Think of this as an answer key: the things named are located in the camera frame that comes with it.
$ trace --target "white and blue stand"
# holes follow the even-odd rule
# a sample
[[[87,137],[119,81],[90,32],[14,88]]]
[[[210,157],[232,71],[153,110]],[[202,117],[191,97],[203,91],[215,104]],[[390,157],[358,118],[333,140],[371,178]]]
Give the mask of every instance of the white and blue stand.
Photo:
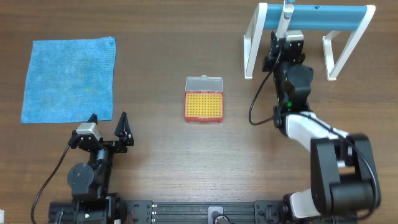
[[[322,42],[327,78],[329,81],[336,80],[376,10],[375,6],[313,6],[293,3],[294,0],[286,0],[285,4],[258,4],[243,36],[245,79],[253,77],[262,31],[277,29],[276,36],[281,38],[289,29],[331,30],[322,38]],[[351,35],[335,64],[331,40],[342,31],[350,31]]]

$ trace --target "blue bar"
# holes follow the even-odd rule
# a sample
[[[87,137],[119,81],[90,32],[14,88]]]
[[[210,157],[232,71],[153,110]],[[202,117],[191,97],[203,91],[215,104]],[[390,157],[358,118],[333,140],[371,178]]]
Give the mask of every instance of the blue bar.
[[[268,4],[264,29],[277,29],[283,5]],[[366,6],[294,5],[289,30],[356,30]]]

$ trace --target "brown wood surface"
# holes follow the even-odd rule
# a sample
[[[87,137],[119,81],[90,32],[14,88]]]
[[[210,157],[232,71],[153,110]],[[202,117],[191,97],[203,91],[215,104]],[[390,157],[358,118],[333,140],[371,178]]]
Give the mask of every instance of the brown wood surface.
[[[269,1],[280,3],[282,0]],[[126,111],[136,145],[117,155],[110,188],[125,199],[161,202],[280,200],[310,186],[309,153],[271,123],[251,126],[248,109],[264,78],[269,50],[263,33],[253,80],[243,76],[243,34],[258,1],[0,1],[0,209],[6,222],[29,223],[30,207],[70,138],[72,124],[21,124],[33,40],[115,37],[114,116],[99,127],[107,139]],[[304,1],[300,4],[316,4]],[[366,133],[373,147],[382,204],[363,223],[395,223],[398,211],[397,1],[323,1],[375,4],[367,31],[336,82],[325,75],[321,37],[306,31],[305,64],[315,71],[312,109],[327,123]],[[348,34],[333,41],[335,55]],[[185,78],[223,77],[224,122],[186,123]],[[272,114],[275,88],[266,83],[254,118]],[[42,194],[36,220],[51,201],[71,199],[67,172],[88,160],[70,150]]]

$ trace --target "wooden tabletop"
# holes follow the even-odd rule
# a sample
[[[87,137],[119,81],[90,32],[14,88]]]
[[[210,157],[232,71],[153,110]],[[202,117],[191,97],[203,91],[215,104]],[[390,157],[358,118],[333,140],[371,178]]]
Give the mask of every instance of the wooden tabletop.
[[[281,3],[282,0],[269,1]],[[57,164],[71,130],[79,125],[21,124],[25,77],[33,40],[115,37],[114,111],[99,122],[105,139],[126,111],[136,144],[116,155],[111,192],[125,199],[160,202],[280,200],[310,187],[309,153],[272,123],[251,126],[248,109],[269,50],[264,31],[254,78],[243,75],[243,34],[258,0],[13,1],[0,2],[0,209],[6,222],[29,223],[36,193]],[[317,1],[300,1],[316,4]],[[376,4],[376,13],[335,82],[326,80],[322,36],[304,31],[305,65],[314,69],[312,110],[325,122],[365,133],[373,147],[382,203],[363,223],[395,223],[398,211],[398,3]],[[349,34],[333,39],[335,57]],[[185,79],[223,77],[222,123],[186,123]],[[254,109],[272,115],[275,87],[265,84]],[[69,201],[67,172],[88,153],[70,150],[44,190],[36,220],[47,221],[49,203]]]

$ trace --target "white support frame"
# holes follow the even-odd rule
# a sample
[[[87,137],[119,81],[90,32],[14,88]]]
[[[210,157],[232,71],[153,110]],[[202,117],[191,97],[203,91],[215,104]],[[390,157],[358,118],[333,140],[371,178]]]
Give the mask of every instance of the white support frame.
[[[359,23],[356,31],[352,32],[343,52],[341,53],[336,64],[333,58],[333,51],[331,48],[331,40],[337,36],[341,31],[333,30],[328,35],[322,38],[323,51],[325,54],[326,74],[329,81],[336,80],[344,64],[351,55],[356,44],[362,37],[366,28],[368,27],[376,10],[375,6],[366,6],[367,10],[362,21]],[[243,35],[243,52],[244,52],[244,78],[252,79],[254,64],[256,62],[257,53],[260,46],[261,35],[264,29],[264,24],[267,16],[267,3],[259,3],[251,18],[246,34]]]
[[[326,74],[329,81],[334,81],[337,78],[337,75],[340,73],[341,69],[343,68],[344,64],[346,63],[348,57],[353,52],[356,44],[362,37],[362,34],[365,32],[366,28],[368,27],[374,11],[376,10],[375,6],[366,6],[367,10],[365,16],[363,17],[362,21],[359,23],[358,28],[356,31],[352,32],[348,38],[347,44],[344,47],[343,52],[341,53],[339,59],[337,60],[336,64],[333,59],[333,51],[331,49],[331,40],[336,37],[341,31],[333,30],[328,35],[322,38],[323,43],[323,52],[325,54],[325,65],[326,65]]]
[[[252,79],[254,64],[260,47],[262,30],[266,22],[267,3],[259,3],[251,18],[246,34],[243,35],[244,78]]]

